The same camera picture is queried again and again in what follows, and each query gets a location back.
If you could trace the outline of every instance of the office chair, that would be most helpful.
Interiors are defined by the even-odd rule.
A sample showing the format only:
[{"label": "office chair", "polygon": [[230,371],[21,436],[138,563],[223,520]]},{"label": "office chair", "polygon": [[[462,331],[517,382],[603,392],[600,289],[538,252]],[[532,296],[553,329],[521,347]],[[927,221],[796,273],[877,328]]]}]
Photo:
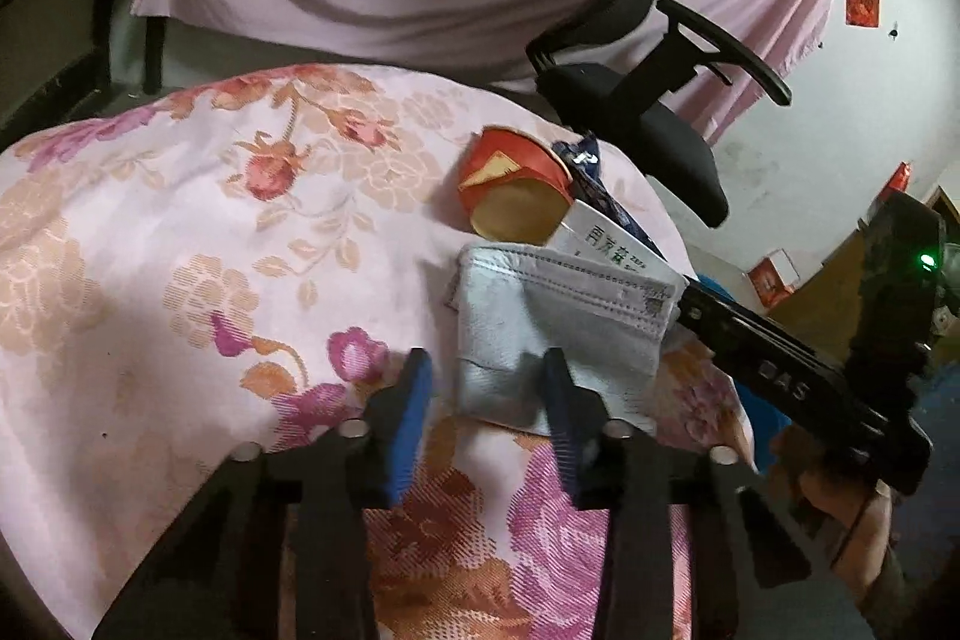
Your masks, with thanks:
[{"label": "office chair", "polygon": [[[720,186],[713,153],[703,137],[659,99],[680,90],[706,66],[723,82],[731,81],[718,64],[744,68],[781,106],[790,89],[757,54],[723,28],[674,0],[656,8],[669,26],[664,39],[629,74],[599,63],[558,66],[554,54],[570,47],[609,44],[635,30],[654,0],[587,0],[566,20],[528,44],[536,70],[536,90],[550,102],[560,122],[573,130],[593,131],[617,145],[645,175],[655,177],[710,228],[726,220],[730,207]],[[716,52],[704,52],[683,36],[688,28]]]}]

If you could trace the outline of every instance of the floral tablecloth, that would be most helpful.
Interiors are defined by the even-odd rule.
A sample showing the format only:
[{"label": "floral tablecloth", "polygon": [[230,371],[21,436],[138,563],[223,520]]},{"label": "floral tablecloth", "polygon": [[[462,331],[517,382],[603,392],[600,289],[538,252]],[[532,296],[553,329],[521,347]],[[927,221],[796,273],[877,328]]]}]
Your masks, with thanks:
[{"label": "floral tablecloth", "polygon": [[[570,136],[435,76],[305,65],[0,156],[0,531],[75,638],[232,447],[309,442],[413,346],[433,355],[439,394],[414,487],[368,514],[384,636],[589,637],[604,514],[570,509],[546,440],[458,419],[447,401],[443,295],[475,239],[453,170],[485,124]],[[611,192],[691,272],[643,176],[603,155]],[[740,414],[690,339],[656,387],[672,444],[717,442],[723,410]]]}]

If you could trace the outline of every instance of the blue gripper pad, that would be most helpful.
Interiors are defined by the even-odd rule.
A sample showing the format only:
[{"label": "blue gripper pad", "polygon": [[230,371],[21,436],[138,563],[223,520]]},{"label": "blue gripper pad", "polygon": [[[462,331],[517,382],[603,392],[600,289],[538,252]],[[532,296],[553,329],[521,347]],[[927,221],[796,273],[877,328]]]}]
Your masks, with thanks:
[{"label": "blue gripper pad", "polygon": [[538,377],[538,391],[546,409],[550,441],[557,458],[560,485],[576,509],[593,509],[598,501],[592,466],[599,456],[599,439],[608,413],[596,391],[581,389],[570,377],[563,350],[550,348]]},{"label": "blue gripper pad", "polygon": [[413,482],[416,451],[433,392],[433,362],[424,348],[413,348],[400,370],[397,384],[373,394],[364,420],[371,425],[381,459],[377,504],[390,507],[402,499]]}]

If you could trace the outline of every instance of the silver bolt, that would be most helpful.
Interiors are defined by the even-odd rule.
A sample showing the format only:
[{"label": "silver bolt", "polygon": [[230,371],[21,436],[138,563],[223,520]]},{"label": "silver bolt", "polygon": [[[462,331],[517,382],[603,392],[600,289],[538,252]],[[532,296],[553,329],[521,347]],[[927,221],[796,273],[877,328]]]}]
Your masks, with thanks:
[{"label": "silver bolt", "polygon": [[634,427],[620,418],[611,418],[603,424],[604,437],[609,439],[630,439],[634,435]]},{"label": "silver bolt", "polygon": [[256,442],[241,442],[230,451],[230,458],[234,461],[253,461],[261,453],[263,453],[263,448]]},{"label": "silver bolt", "polygon": [[760,377],[765,380],[773,380],[776,377],[776,365],[774,362],[762,362],[760,365]]},{"label": "silver bolt", "polygon": [[736,451],[727,445],[717,445],[715,448],[710,448],[710,460],[715,464],[730,466],[740,461],[740,456],[737,456]]},{"label": "silver bolt", "polygon": [[363,418],[347,418],[337,427],[340,437],[345,439],[359,439],[366,437],[370,432],[370,425]]}]

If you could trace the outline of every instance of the paper cup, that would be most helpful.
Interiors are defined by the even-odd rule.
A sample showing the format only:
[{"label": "paper cup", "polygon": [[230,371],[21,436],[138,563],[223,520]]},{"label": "paper cup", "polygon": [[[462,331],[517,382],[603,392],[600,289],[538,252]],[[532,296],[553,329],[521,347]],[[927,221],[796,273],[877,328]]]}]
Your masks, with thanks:
[{"label": "paper cup", "polygon": [[477,234],[493,242],[544,244],[573,204],[570,172],[539,140],[488,125],[460,170],[460,201]]}]

